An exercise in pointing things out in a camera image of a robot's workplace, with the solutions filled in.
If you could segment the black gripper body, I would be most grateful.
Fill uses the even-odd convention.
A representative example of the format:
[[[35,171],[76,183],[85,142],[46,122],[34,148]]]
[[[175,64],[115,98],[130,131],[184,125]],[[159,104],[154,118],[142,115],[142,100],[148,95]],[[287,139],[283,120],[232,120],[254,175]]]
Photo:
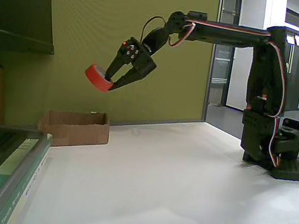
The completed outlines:
[[[151,57],[154,52],[147,44],[131,37],[127,47],[126,63],[130,63],[132,67],[126,75],[144,78],[151,73],[157,66]]]

